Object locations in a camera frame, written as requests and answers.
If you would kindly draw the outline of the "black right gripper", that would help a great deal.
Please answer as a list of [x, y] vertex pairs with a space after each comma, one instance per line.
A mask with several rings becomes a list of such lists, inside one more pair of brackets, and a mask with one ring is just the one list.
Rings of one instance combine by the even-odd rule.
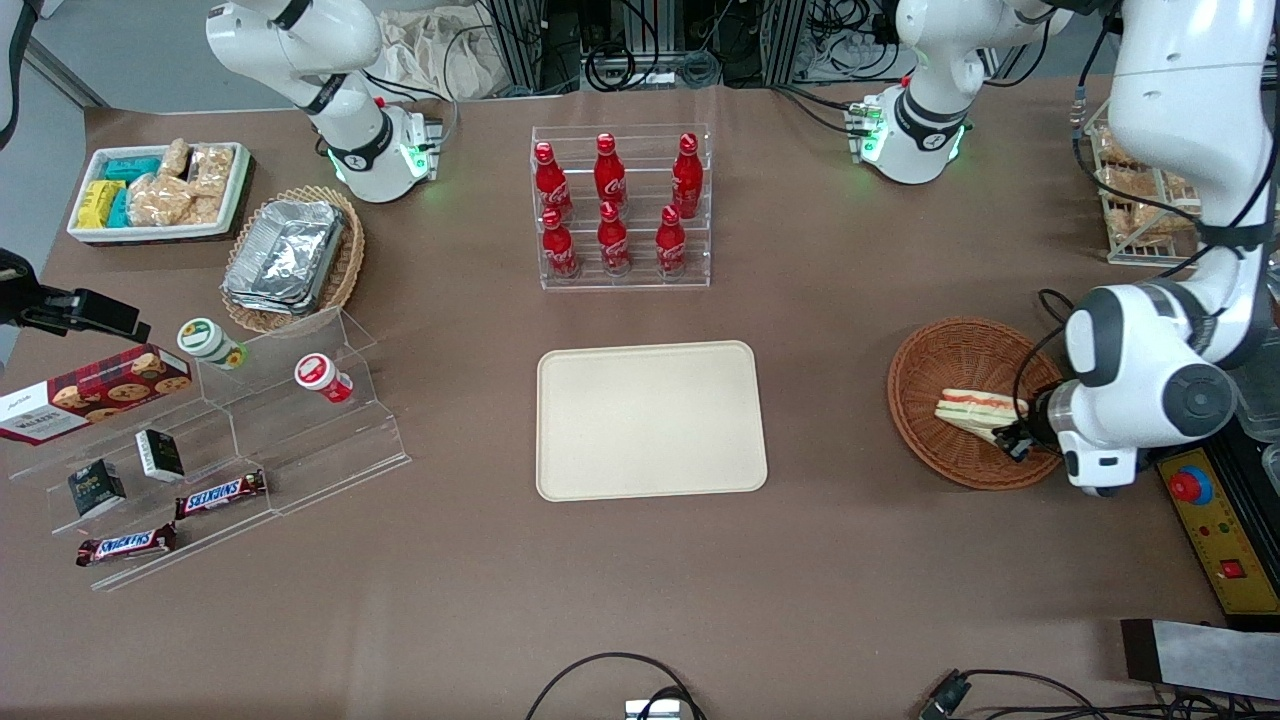
[[142, 345], [151, 325], [140, 310], [92, 290], [44, 288], [32, 265], [1, 249], [1, 324], [42, 331], [58, 337], [97, 332]]

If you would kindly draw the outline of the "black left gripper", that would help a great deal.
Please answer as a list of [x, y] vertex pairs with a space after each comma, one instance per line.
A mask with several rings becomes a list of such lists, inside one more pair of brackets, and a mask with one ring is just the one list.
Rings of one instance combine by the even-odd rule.
[[1014, 462], [1023, 462], [1034, 447], [1064, 455], [1064, 436], [1078, 434], [1073, 401], [1079, 386], [1046, 387], [1030, 404], [1029, 425], [995, 429], [995, 446]]

